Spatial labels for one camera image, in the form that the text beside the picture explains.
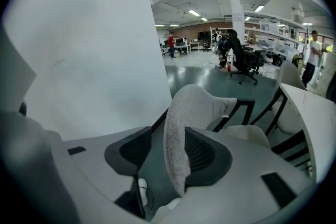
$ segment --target shelf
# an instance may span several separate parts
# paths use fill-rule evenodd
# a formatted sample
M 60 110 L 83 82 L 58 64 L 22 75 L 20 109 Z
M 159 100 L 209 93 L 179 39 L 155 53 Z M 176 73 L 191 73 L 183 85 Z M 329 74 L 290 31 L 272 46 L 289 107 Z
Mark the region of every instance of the shelf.
M 248 17 L 251 17 L 251 19 L 253 19 L 253 18 L 257 18 L 257 19 L 267 18 L 267 19 L 272 19 L 272 20 L 278 20 L 281 23 L 287 24 L 288 26 L 290 26 L 292 28 L 307 30 L 307 28 L 305 26 L 303 26 L 299 23 L 293 22 L 292 20 L 282 18 L 282 17 L 276 16 L 276 15 L 260 13 L 260 12 L 253 12 L 251 10 L 244 10 L 244 14 L 247 15 Z
M 265 35 L 274 36 L 274 37 L 278 37 L 278 38 L 282 38 L 282 39 L 285 39 L 285 40 L 288 40 L 288 41 L 291 41 L 291 42 L 294 42 L 294 43 L 303 44 L 302 42 L 300 42 L 298 40 L 295 40 L 293 38 L 285 37 L 285 36 L 283 36 L 281 34 L 275 34 L 275 33 L 272 33 L 270 31 L 265 31 L 265 30 L 260 30 L 260 29 L 254 29 L 254 28 L 247 28 L 247 27 L 245 27 L 245 30 L 247 30 L 247 31 L 253 31 L 253 32 L 258 32 L 258 33 L 262 33 L 262 34 L 265 34 Z

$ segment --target cable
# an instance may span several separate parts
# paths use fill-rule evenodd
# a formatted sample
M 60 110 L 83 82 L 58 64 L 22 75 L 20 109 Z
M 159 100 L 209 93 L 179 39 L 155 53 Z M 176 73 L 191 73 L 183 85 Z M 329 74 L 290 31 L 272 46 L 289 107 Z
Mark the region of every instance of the cable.
M 155 216 L 155 214 L 151 214 L 151 213 L 149 213 L 150 211 L 152 211 L 152 209 L 153 209 L 153 207 L 154 207 L 154 193 L 153 193 L 150 189 L 148 189 L 148 188 L 140 187 L 140 186 L 139 186 L 139 188 L 144 188 L 144 189 L 146 189 L 146 190 L 148 190 L 148 191 L 150 191 L 150 192 L 152 193 L 152 195 L 153 195 L 152 207 L 151 207 L 151 209 L 149 209 L 149 210 L 147 211 L 147 213 L 150 214 L 151 216 Z

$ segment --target white pillar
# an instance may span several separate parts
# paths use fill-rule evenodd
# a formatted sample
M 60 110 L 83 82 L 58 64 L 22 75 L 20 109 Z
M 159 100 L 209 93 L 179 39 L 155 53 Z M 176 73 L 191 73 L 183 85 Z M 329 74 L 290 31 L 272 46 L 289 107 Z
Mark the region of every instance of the white pillar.
M 244 43 L 245 18 L 240 0 L 230 0 L 233 29 L 238 33 L 240 43 Z

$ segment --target man in red shirt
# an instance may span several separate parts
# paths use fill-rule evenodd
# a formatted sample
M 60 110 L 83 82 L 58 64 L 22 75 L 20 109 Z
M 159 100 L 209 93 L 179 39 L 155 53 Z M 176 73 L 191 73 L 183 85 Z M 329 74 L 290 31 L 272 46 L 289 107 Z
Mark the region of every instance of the man in red shirt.
M 169 46 L 170 56 L 172 58 L 176 58 L 174 56 L 174 54 L 175 54 L 175 48 L 174 48 L 174 33 L 173 32 L 171 32 L 170 35 L 169 35 L 169 37 L 168 37 L 168 46 Z

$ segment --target brown wall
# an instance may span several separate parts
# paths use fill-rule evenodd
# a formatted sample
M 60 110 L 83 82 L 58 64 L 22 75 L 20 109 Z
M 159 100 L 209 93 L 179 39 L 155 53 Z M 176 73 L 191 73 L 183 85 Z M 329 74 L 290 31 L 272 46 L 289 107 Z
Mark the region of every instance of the brown wall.
M 256 24 L 245 24 L 245 27 L 256 27 L 259 29 L 259 25 Z M 180 27 L 177 29 L 172 29 L 169 33 L 174 32 L 174 36 L 178 36 L 179 38 L 184 37 L 188 40 L 198 39 L 197 33 L 202 31 L 210 31 L 210 27 L 212 28 L 232 28 L 231 22 L 216 22 L 216 23 L 207 23 L 200 25 L 190 25 L 185 27 Z

